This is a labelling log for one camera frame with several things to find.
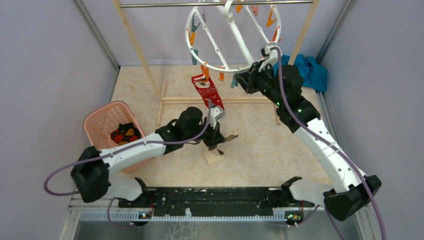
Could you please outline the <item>orange clothes peg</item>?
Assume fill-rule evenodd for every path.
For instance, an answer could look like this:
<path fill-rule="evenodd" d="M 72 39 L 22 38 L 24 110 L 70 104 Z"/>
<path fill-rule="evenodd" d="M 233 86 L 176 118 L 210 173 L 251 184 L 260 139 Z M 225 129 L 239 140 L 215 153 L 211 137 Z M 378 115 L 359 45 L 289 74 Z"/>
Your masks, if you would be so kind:
<path fill-rule="evenodd" d="M 201 77 L 201 81 L 206 82 L 210 79 L 210 72 L 209 72 L 209 68 L 205 65 L 201 65 L 201 72 L 202 72 L 202 77 Z"/>

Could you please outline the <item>teal clothes peg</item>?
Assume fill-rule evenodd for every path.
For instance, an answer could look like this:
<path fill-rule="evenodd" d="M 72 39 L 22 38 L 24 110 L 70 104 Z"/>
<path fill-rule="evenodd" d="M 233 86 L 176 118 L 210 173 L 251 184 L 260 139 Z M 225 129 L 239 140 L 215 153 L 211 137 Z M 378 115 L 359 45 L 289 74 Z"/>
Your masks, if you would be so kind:
<path fill-rule="evenodd" d="M 236 77 L 233 77 L 232 80 L 231 80 L 230 87 L 232 89 L 234 89 L 234 88 L 238 87 L 238 85 L 239 85 L 239 82 L 238 82 L 237 78 Z"/>

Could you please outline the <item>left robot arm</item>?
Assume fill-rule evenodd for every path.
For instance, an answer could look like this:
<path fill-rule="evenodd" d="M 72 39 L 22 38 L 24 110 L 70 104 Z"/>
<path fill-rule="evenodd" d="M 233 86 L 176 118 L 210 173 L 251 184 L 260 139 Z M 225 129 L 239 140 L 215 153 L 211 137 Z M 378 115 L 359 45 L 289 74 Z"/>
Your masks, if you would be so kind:
<path fill-rule="evenodd" d="M 150 193 L 140 178 L 128 179 L 115 174 L 145 160 L 181 149 L 186 143 L 203 142 L 209 149 L 225 143 L 218 122 L 225 115 L 220 106 L 211 108 L 207 117 L 197 107 L 188 107 L 179 118 L 139 140 L 102 150 L 84 149 L 70 176 L 84 203 L 104 197 L 131 201 L 138 207 L 149 203 Z"/>

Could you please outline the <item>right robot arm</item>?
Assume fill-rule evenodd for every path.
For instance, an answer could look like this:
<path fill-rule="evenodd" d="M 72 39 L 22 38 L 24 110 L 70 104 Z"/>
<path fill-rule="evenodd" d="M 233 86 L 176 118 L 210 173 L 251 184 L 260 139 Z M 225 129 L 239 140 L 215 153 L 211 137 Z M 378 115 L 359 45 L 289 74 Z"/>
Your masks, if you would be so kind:
<path fill-rule="evenodd" d="M 338 221 L 345 221 L 370 203 L 365 184 L 375 195 L 382 183 L 376 175 L 354 171 L 344 151 L 328 132 L 318 110 L 302 95 L 303 78 L 298 68 L 281 66 L 282 78 L 271 66 L 260 63 L 235 73 L 233 82 L 247 94 L 261 93 L 277 106 L 279 120 L 310 150 L 330 178 L 330 184 L 292 177 L 282 185 L 281 199 L 287 206 L 306 201 L 325 207 Z"/>

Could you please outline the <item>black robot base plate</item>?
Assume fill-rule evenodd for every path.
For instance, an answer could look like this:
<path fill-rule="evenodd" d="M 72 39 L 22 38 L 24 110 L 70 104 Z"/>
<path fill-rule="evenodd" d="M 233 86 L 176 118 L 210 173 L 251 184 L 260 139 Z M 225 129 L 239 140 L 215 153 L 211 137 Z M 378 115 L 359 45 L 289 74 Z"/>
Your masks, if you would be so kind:
<path fill-rule="evenodd" d="M 156 187 L 133 201 L 120 198 L 118 206 L 147 208 L 155 217 L 179 217 L 187 209 L 193 217 L 262 217 L 277 208 L 314 204 L 289 199 L 280 187 Z"/>

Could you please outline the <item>red snowflake sock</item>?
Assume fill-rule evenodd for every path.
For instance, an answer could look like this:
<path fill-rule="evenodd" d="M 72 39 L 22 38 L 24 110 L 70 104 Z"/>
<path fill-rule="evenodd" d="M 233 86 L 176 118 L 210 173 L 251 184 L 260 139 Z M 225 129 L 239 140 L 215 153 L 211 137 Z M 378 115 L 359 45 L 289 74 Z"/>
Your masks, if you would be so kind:
<path fill-rule="evenodd" d="M 219 106 L 222 110 L 225 109 L 218 89 L 210 76 L 208 78 L 203 74 L 193 76 L 191 77 L 191 83 L 199 93 L 207 108 L 209 107 L 208 100 L 210 100 L 212 106 Z"/>

